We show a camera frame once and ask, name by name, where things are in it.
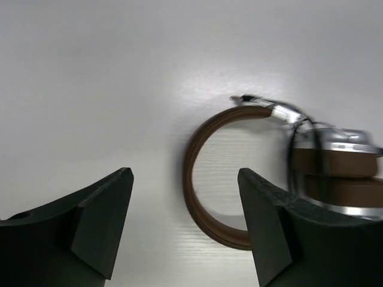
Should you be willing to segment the brown silver headphones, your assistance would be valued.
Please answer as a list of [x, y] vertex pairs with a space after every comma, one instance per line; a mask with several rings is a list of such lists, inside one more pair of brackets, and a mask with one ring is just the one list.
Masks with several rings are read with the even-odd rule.
[[240, 120], [273, 119], [291, 130], [286, 166], [292, 194], [346, 215], [382, 218], [382, 180], [377, 177], [382, 148], [355, 129], [314, 121], [292, 104], [256, 95], [233, 96], [234, 108], [206, 120], [185, 149], [182, 187], [186, 207], [196, 225], [211, 239], [234, 249], [251, 248], [247, 231], [215, 219], [200, 203], [193, 186], [193, 168], [205, 142], [220, 128]]

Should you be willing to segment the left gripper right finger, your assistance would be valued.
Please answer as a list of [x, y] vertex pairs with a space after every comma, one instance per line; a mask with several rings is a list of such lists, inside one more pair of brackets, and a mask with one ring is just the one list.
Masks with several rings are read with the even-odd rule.
[[238, 185], [260, 286], [382, 285], [382, 222], [314, 205], [248, 168]]

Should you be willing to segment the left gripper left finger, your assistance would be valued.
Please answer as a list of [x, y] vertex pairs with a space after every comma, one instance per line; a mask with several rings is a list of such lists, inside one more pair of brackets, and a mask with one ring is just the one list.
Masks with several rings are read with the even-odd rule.
[[2, 286], [104, 286], [133, 187], [121, 168], [72, 194], [1, 221]]

